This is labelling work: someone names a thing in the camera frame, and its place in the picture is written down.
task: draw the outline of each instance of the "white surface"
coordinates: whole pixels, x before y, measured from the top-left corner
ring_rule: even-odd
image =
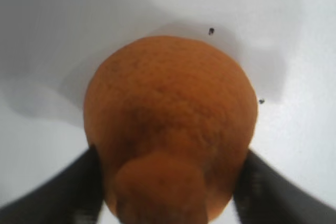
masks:
[[[266,101],[253,149],[336,207],[336,0],[0,0],[0,204],[86,148],[81,103],[95,68],[156,34],[236,58]],[[238,223],[232,204],[216,222]]]

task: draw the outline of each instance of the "white background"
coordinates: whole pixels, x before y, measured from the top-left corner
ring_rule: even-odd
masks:
[[[87,148],[81,104],[97,65],[158,34],[237,59],[265,99],[252,148],[336,207],[336,0],[0,0],[0,205]],[[230,203],[216,222],[235,215]]]

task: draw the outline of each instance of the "orange fruit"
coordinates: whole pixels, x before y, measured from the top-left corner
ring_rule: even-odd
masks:
[[[229,202],[257,119],[232,58],[197,40],[139,39],[89,83],[84,123],[124,224],[207,223]]]

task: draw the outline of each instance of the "textured orange skin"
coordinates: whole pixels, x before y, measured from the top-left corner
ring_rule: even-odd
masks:
[[[216,218],[232,196],[256,119],[255,92],[234,60],[201,41],[168,36],[115,52],[84,103],[87,139],[97,147],[114,214],[120,168],[162,151],[199,168],[208,219]]]

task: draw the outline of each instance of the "small black speck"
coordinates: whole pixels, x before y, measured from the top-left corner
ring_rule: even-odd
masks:
[[[213,27],[210,27],[208,34],[211,36],[214,34],[214,32],[215,32],[215,29]]]

